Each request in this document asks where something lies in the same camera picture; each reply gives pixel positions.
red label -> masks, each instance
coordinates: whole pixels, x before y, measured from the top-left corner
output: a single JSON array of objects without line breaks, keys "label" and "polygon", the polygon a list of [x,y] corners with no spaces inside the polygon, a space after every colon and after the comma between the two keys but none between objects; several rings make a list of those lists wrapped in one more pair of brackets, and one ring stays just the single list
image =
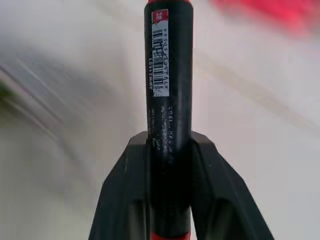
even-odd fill
[{"label": "red label", "polygon": [[161,21],[169,20],[169,12],[168,9],[157,10],[152,13],[152,23],[157,24]]}]

black cylinder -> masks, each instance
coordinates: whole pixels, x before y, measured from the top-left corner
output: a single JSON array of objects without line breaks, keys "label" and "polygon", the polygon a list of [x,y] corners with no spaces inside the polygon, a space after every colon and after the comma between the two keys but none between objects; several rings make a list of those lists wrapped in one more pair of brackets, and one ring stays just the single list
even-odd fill
[{"label": "black cylinder", "polygon": [[190,230],[193,7],[160,0],[144,11],[152,230],[164,238]]}]

red cap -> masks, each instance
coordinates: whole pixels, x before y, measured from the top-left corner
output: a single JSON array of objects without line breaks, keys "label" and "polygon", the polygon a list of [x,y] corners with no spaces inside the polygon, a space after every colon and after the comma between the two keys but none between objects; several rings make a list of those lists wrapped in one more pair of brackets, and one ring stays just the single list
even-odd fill
[{"label": "red cap", "polygon": [[163,238],[160,237],[154,233],[151,234],[151,240],[190,240],[190,232],[188,232],[186,235],[180,236],[180,237],[175,237],[175,238]]},{"label": "red cap", "polygon": [[[170,0],[148,0],[148,3],[155,3],[155,2],[160,2],[160,1],[170,1]],[[183,1],[183,2],[190,2],[189,0],[171,0],[171,1]]]}]

sticker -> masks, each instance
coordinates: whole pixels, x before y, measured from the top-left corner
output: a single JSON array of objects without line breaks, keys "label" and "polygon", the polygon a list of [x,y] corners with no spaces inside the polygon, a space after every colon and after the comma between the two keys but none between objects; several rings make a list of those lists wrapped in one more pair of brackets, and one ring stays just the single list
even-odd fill
[{"label": "sticker", "polygon": [[169,11],[152,12],[153,96],[169,97]]}]

barcode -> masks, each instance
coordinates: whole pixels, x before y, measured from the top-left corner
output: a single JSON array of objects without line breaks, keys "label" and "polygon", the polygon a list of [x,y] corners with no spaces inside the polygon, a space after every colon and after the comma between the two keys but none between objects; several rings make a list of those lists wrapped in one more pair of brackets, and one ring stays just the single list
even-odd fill
[{"label": "barcode", "polygon": [[153,96],[169,97],[168,20],[152,24]]}]

